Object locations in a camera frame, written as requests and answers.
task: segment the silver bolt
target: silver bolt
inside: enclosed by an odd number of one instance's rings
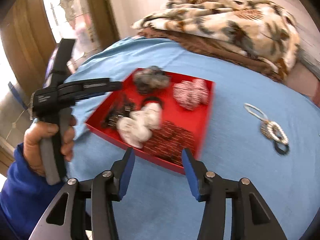
[[[245,185],[249,185],[250,184],[250,180],[247,179],[247,178],[241,179],[241,182],[242,182],[242,184],[245,184]]]
[[[213,171],[207,171],[205,174],[208,178],[213,178],[216,174]]]
[[[103,173],[102,173],[102,176],[103,177],[110,177],[112,175],[112,172],[111,171],[104,171]]]
[[[73,184],[75,184],[76,182],[77,182],[77,179],[75,179],[75,178],[71,178],[71,179],[68,180],[68,184],[69,184],[69,185],[73,185]]]

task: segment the human hand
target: human hand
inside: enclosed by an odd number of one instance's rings
[[[72,116],[70,127],[68,127],[63,135],[64,144],[61,147],[61,153],[68,162],[70,162],[73,157],[73,138],[75,137],[75,130],[73,129],[74,125],[76,125],[76,119]],[[56,124],[37,122],[33,123],[24,134],[23,156],[30,168],[40,176],[45,177],[45,172],[41,160],[39,142],[42,138],[52,137],[58,130],[59,127]]]

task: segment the bed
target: bed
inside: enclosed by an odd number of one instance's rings
[[[149,65],[215,81],[201,161],[225,179],[249,178],[288,240],[299,239],[320,207],[320,109],[307,97],[259,73],[189,52],[169,39],[118,41],[85,61],[66,82],[101,77],[121,81],[135,68]],[[86,99],[73,107],[78,124],[69,177],[92,179],[124,153],[84,124],[107,96]],[[260,133],[260,121],[244,109],[244,103],[255,105],[281,125],[290,141],[289,155],[277,154],[272,142]],[[231,202],[226,205],[224,239],[230,239]],[[123,240],[196,239],[203,209],[204,203],[191,195],[184,175],[138,157],[126,197],[114,203]]]

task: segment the red box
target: red box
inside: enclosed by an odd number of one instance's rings
[[[123,92],[127,95],[127,98],[136,103],[136,110],[140,109],[141,102],[144,98],[148,96],[159,97],[164,103],[164,109],[162,111],[162,121],[170,121],[175,125],[180,126],[188,131],[194,133],[195,139],[195,153],[194,157],[198,159],[200,157],[200,151],[204,143],[205,134],[210,121],[210,115],[212,112],[213,98],[214,98],[214,86],[215,83],[210,80],[204,80],[206,82],[207,88],[209,90],[208,104],[200,104],[193,111],[187,110],[180,106],[177,101],[173,98],[172,86],[174,83],[180,83],[183,80],[193,81],[195,77],[165,72],[166,75],[171,77],[171,85],[162,90],[157,90],[152,94],[147,96],[140,95],[132,81],[133,74],[141,68],[133,71],[124,81],[123,81]],[[104,138],[105,140],[111,142],[112,144],[126,150],[130,145],[122,141],[120,135],[116,130],[111,128],[102,128],[101,122],[107,116],[110,107],[116,98],[119,97],[121,91],[112,92],[104,102],[102,102],[94,113],[86,121],[87,127],[98,136]],[[143,149],[134,148],[135,154],[147,161],[160,165],[169,170],[184,174],[184,169],[182,166],[170,163],[168,161],[162,160],[160,158],[151,156],[142,151]]]

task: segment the dark ring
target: dark ring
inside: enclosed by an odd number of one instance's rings
[[[154,97],[154,96],[151,96],[151,97],[147,97],[145,98],[142,102],[141,102],[141,108],[143,108],[146,104],[147,101],[156,101],[159,103],[160,107],[163,109],[163,102],[162,100],[159,98],[159,97]]]
[[[287,155],[287,154],[289,153],[289,150],[290,150],[289,144],[287,144],[287,145],[285,146],[285,150],[280,149],[280,148],[279,148],[279,145],[278,145],[278,143],[277,143],[276,141],[273,141],[273,145],[274,145],[276,151],[277,151],[279,154],[281,154],[281,155]]]

